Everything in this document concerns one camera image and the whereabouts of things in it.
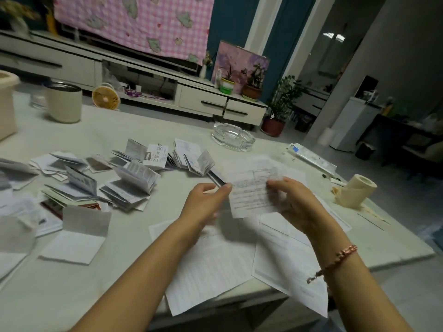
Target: green and white pot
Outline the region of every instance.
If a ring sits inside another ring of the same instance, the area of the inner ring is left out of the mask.
[[[231,94],[235,86],[234,81],[227,80],[225,78],[220,79],[220,91],[224,94]]]

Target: forearm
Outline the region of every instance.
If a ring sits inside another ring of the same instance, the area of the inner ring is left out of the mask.
[[[71,331],[144,331],[189,245],[178,224],[170,225]]]
[[[352,243],[335,221],[323,218],[316,233],[309,234],[321,268]],[[325,280],[347,331],[412,331],[358,253],[326,272]]]

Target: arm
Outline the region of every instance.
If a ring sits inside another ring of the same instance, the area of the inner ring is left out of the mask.
[[[227,184],[214,194],[203,194],[214,188],[212,183],[196,185],[180,217],[136,259],[71,332],[146,330],[178,263],[197,242],[204,226],[215,217],[232,186]]]
[[[302,183],[285,177],[268,184],[287,193],[291,210],[282,215],[307,235],[321,268],[351,245],[343,229]],[[357,252],[324,277],[347,331],[412,331]]]

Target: floor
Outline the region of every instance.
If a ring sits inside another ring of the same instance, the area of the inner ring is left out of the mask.
[[[40,87],[23,83],[17,87],[17,90],[35,92],[39,91]],[[92,104],[91,98],[84,97],[84,103]],[[120,110],[198,127],[211,128],[213,125],[213,122],[199,120],[187,114],[178,116],[175,112],[149,109],[146,106],[137,107],[124,103],[120,106]],[[337,173],[345,179],[348,180],[355,173],[359,173],[378,184],[379,187],[372,199],[431,245],[437,252],[437,256],[430,260],[398,267],[395,270],[377,272],[375,277],[414,330],[423,332],[441,330],[443,326],[443,253],[432,242],[431,233],[443,225],[443,203],[441,203],[443,182],[429,179],[422,184],[418,178],[407,181],[407,173],[399,168],[381,167],[377,161],[362,161],[352,154],[318,145],[313,140],[305,140],[305,134],[296,131],[291,124],[285,127],[277,139],[263,134],[260,130],[254,131],[253,134],[257,138],[272,139],[288,144],[299,142],[334,163],[337,166]],[[275,312],[265,322],[267,328],[260,330],[273,332],[290,330],[290,326],[287,325],[288,321],[290,317],[284,317],[284,314]],[[306,326],[291,331],[337,331],[332,322],[344,331],[337,312],[331,313],[329,322],[319,323],[324,326],[317,324],[316,327]],[[238,313],[202,319],[162,331],[209,329],[212,332],[249,332],[251,330],[244,316]]]

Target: brown flower pot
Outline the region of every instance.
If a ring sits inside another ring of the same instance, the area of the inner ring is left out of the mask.
[[[260,130],[266,135],[279,137],[281,132],[283,131],[284,125],[285,122],[280,122],[278,120],[267,117],[264,118]]]
[[[249,86],[247,83],[243,86],[241,94],[247,96],[248,98],[258,100],[260,98],[262,89],[256,89],[255,87]]]

